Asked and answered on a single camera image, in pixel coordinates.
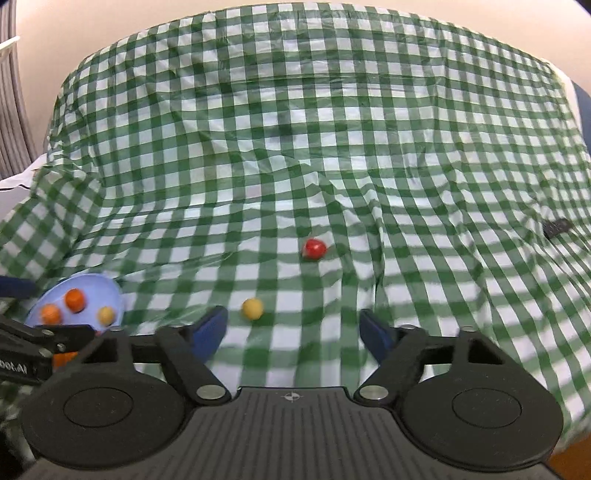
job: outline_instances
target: yellow ball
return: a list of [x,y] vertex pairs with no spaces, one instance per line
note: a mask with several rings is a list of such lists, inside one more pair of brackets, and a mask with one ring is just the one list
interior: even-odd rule
[[111,307],[102,307],[96,313],[96,318],[103,327],[108,327],[115,321],[115,311]]
[[262,317],[263,305],[259,299],[248,299],[242,304],[242,313],[249,320],[258,320]]

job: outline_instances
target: gray curtain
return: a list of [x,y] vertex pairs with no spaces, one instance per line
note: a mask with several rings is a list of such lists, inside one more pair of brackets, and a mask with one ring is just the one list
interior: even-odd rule
[[[16,8],[16,0],[0,6],[0,43],[16,35]],[[35,158],[13,48],[7,59],[0,61],[0,179],[22,172]]]

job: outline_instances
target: white wall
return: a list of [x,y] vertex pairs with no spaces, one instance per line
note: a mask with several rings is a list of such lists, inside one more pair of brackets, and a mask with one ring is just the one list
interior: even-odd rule
[[[261,0],[18,0],[18,62],[40,151],[64,78],[86,56],[143,28]],[[552,61],[591,92],[591,16],[575,0],[345,0],[457,23]]]

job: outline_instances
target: metal screw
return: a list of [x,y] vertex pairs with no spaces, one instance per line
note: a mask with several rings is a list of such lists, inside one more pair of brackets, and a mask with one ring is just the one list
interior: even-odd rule
[[359,390],[359,395],[366,400],[383,400],[388,396],[388,389],[381,385],[366,385]]
[[197,396],[204,400],[218,400],[226,394],[226,389],[219,385],[203,385],[197,389]]
[[51,353],[47,348],[43,347],[39,349],[39,353],[42,354],[42,356],[44,356],[45,358],[51,358],[53,356],[53,353]]

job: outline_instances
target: orange ball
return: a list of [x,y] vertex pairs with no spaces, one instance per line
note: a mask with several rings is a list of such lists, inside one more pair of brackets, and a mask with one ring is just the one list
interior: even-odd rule
[[43,325],[59,325],[61,323],[61,311],[53,303],[41,307],[40,316]]
[[64,303],[72,313],[80,313],[86,307],[86,298],[81,290],[73,288],[66,292]]
[[70,353],[56,353],[53,356],[53,368],[59,368],[59,367],[63,367],[65,364],[67,364],[70,360],[72,360],[76,355],[78,355],[78,352],[70,352]]

